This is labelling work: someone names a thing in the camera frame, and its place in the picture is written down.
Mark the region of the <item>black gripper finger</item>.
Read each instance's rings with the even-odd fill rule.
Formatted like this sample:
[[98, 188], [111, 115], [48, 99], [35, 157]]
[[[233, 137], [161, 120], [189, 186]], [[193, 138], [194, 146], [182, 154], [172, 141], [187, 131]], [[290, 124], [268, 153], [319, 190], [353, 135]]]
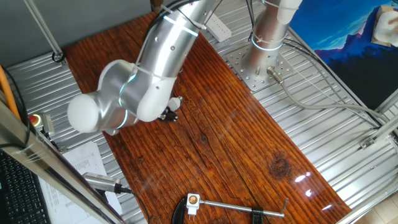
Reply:
[[169, 107], [163, 111], [163, 113], [159, 116], [159, 120], [161, 121], [176, 121], [178, 120], [178, 115], [176, 112], [172, 111]]

